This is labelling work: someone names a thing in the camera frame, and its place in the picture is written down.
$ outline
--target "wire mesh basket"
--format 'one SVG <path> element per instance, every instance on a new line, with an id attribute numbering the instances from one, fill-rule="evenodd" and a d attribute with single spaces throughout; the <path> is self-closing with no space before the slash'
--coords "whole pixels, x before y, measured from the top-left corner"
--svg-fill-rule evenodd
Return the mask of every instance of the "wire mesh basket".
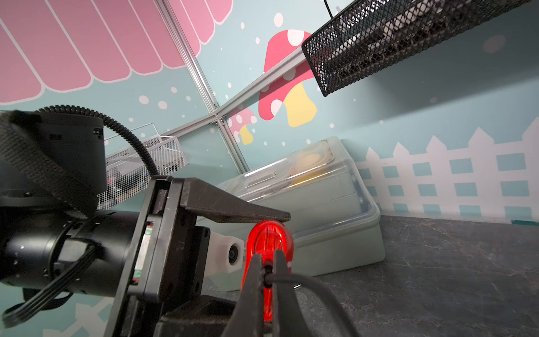
<path id="1" fill-rule="evenodd" d="M 178 138 L 161 136 L 157 133 L 157 129 L 155 132 L 155 136 L 144 140 L 142 144 L 154 160 L 159 174 L 169 175 L 186 166 L 188 162 L 179 145 Z M 134 148 L 123 148 L 107 155 L 105 163 L 107 166 L 107 190 L 98 195 L 98 209 L 109 209 L 148 186 L 150 175 Z"/>
<path id="2" fill-rule="evenodd" d="M 357 0 L 302 44 L 324 96 L 529 0 Z"/>

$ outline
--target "metal rail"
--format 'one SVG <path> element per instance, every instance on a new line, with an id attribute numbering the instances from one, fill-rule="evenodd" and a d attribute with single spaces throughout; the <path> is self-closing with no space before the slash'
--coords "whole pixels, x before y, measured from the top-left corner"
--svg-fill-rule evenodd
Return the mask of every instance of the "metal rail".
<path id="1" fill-rule="evenodd" d="M 164 135 L 179 137 L 189 132 L 193 132 L 205 125 L 215 123 L 218 119 L 226 117 L 227 115 L 230 117 L 232 111 L 236 107 L 238 107 L 240 104 L 243 104 L 248 99 L 255 96 L 264 87 L 275 82 L 280 77 L 282 77 L 287 71 L 299 66 L 304 61 L 305 61 L 305 55 L 303 54 L 301 47 L 298 47 L 296 50 L 290 53 L 287 57 L 281 60 L 281 62 L 277 63 L 267 72 L 262 74 L 259 78 L 257 78 L 247 87 L 245 87 L 245 89 L 243 89 L 237 95 L 232 97 L 227 103 L 217 108 L 217 110 L 214 111 L 214 116 L 210 115 L 210 116 L 199 118 L 190 123 L 187 123 L 180 127 L 172 129 L 171 131 L 166 132 Z"/>
<path id="2" fill-rule="evenodd" d="M 204 105 L 206 106 L 208 111 L 213 114 L 198 119 L 194 121 L 194 123 L 187 123 L 183 126 L 186 127 L 186 129 L 183 129 L 185 132 L 167 132 L 165 135 L 173 135 L 176 137 L 180 137 L 181 135 L 192 132 L 203 126 L 215 123 L 219 132 L 221 133 L 221 137 L 225 142 L 225 146 L 229 154 L 231 155 L 232 161 L 234 162 L 234 165 L 236 165 L 238 171 L 240 173 L 248 172 L 249 167 L 247 165 L 247 162 L 243 158 L 243 155 L 241 154 L 238 144 L 236 143 L 234 136 L 230 132 L 228 125 L 226 124 L 226 122 L 223 123 L 216 114 L 216 110 L 218 109 L 219 104 L 215 96 L 213 95 L 210 84 L 206 80 L 206 77 L 204 76 L 204 73 L 200 65 L 198 64 L 195 54 L 193 53 L 193 50 L 191 49 L 191 46 L 187 41 L 187 37 L 185 36 L 178 20 L 176 19 L 176 16 L 174 15 L 172 8 L 170 7 L 170 4 L 167 0 L 155 0 L 155 3 L 157 4 L 157 8 L 159 9 L 159 12 L 161 13 L 161 16 L 165 21 L 165 25 L 167 26 L 170 34 L 172 35 L 172 39 L 174 40 L 174 43 L 176 44 L 176 47 L 178 48 L 185 62 L 189 74 L 191 75 L 193 82 L 195 83 L 195 86 L 197 87 L 202 97 L 202 100 L 204 101 Z"/>

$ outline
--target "screw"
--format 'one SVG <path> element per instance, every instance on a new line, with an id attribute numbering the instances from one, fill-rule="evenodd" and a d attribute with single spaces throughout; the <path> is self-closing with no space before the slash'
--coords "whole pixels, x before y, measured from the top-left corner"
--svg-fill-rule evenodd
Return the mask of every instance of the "screw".
<path id="1" fill-rule="evenodd" d="M 238 248 L 233 245 L 229 250 L 229 263 L 233 264 L 238 259 Z"/>

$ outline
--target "clear plastic lid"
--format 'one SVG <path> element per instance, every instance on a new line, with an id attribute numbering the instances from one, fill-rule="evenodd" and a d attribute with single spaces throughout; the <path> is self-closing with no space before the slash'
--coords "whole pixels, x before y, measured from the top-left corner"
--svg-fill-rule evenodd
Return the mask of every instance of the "clear plastic lid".
<path id="1" fill-rule="evenodd" d="M 337 137 L 312 144 L 218 187 L 243 200 L 290 212 L 292 219 L 286 226 L 298 244 L 371 226 L 379 216 L 354 160 Z M 248 227 L 216 224 L 215 229 L 243 238 L 248 235 Z"/>
<path id="2" fill-rule="evenodd" d="M 336 174 L 342 165 L 332 165 L 335 156 L 327 140 L 312 144 L 281 160 L 245 173 L 220 185 L 225 191 L 249 202 L 313 183 Z"/>

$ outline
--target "black motor housing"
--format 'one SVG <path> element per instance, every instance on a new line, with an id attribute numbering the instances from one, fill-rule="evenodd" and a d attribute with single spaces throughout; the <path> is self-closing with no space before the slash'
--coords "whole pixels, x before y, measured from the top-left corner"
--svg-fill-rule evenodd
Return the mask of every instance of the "black motor housing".
<path id="1" fill-rule="evenodd" d="M 37 145 L 54 162 L 72 173 L 97 195 L 107 188 L 103 120 L 55 112 L 27 112 L 40 122 L 13 129 Z M 0 156 L 0 207 L 54 209 L 63 203 L 28 179 Z"/>
<path id="2" fill-rule="evenodd" d="M 55 262 L 67 238 L 99 243 L 98 258 L 66 291 L 114 297 L 138 212 L 97 211 L 88 220 L 61 212 L 35 212 L 5 226 L 0 238 L 2 283 L 42 289 L 60 275 Z"/>

